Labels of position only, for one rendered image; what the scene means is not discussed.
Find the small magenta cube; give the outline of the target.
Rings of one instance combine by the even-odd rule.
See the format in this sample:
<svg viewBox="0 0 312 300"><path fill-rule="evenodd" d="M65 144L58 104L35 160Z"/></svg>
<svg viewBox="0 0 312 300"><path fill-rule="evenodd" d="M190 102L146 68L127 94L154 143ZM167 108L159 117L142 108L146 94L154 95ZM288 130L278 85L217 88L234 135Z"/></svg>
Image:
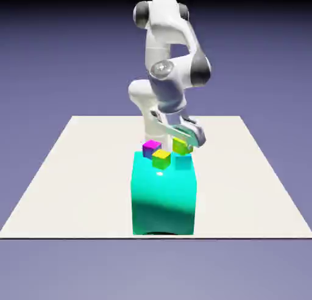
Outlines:
<svg viewBox="0 0 312 300"><path fill-rule="evenodd" d="M152 159L152 155L155 151L161 149L162 143L155 140L148 140L142 146L143 157Z"/></svg>

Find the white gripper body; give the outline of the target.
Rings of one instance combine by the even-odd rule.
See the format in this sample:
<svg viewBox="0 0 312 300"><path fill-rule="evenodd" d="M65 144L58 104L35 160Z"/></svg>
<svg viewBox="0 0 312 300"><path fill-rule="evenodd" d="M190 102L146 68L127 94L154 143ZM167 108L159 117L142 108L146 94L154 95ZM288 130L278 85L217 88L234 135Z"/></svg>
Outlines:
<svg viewBox="0 0 312 300"><path fill-rule="evenodd" d="M172 137L179 138L187 143L189 146L201 147L206 142L203 128L198 124L183 120L180 124L170 126L165 123L156 121L156 125L164 133Z"/></svg>

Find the large cyan box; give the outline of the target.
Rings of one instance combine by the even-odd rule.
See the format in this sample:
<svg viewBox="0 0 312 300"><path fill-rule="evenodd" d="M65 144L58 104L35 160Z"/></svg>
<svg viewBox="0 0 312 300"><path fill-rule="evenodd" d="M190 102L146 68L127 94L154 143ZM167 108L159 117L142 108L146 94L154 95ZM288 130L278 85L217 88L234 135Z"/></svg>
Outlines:
<svg viewBox="0 0 312 300"><path fill-rule="evenodd" d="M192 235L196 211L197 179L190 170L176 170L175 156L165 170L152 166L143 153L134 153L130 182L132 229L135 235Z"/></svg>

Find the small yellow-green cube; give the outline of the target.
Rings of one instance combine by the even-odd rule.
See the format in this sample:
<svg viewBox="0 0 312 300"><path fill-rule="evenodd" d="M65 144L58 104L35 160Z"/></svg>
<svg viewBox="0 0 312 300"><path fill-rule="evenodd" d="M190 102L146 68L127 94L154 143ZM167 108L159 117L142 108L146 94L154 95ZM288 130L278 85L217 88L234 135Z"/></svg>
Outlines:
<svg viewBox="0 0 312 300"><path fill-rule="evenodd" d="M152 166L165 170L171 164L171 153L163 149L158 149L152 154Z"/></svg>
<svg viewBox="0 0 312 300"><path fill-rule="evenodd" d="M193 146L184 140L174 137L172 139L172 150L177 154L187 155L193 152Z"/></svg>

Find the small cyan cube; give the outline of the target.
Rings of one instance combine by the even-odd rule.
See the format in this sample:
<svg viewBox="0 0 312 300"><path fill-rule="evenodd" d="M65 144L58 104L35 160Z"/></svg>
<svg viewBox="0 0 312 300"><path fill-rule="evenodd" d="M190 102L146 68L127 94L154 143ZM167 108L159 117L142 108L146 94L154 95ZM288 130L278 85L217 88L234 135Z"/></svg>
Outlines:
<svg viewBox="0 0 312 300"><path fill-rule="evenodd" d="M175 156L175 169L176 170L190 170L193 165L191 154L176 155Z"/></svg>

